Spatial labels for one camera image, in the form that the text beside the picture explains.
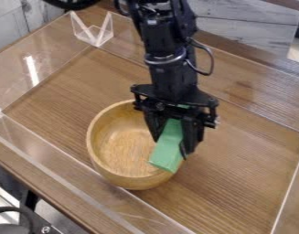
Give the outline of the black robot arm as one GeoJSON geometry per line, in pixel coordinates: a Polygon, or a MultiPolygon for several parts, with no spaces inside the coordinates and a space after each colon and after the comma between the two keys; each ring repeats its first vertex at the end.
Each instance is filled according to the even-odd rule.
{"type": "Polygon", "coordinates": [[[135,84],[135,108],[144,113],[151,137],[159,139],[165,123],[179,121],[179,155],[187,157],[216,126],[219,101],[197,88],[197,77],[211,70],[196,68],[195,50],[208,50],[193,38],[195,14],[187,0],[113,0],[132,19],[144,45],[149,83],[135,84]]]}

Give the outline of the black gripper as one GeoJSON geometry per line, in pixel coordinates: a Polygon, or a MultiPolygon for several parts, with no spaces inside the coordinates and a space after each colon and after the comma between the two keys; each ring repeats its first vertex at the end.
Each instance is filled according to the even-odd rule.
{"type": "Polygon", "coordinates": [[[156,111],[144,111],[145,124],[153,141],[159,140],[167,118],[181,118],[179,151],[183,159],[195,151],[204,138],[204,126],[216,126],[219,101],[196,86],[197,73],[192,63],[149,67],[151,84],[131,87],[137,109],[145,103],[156,111]]]}

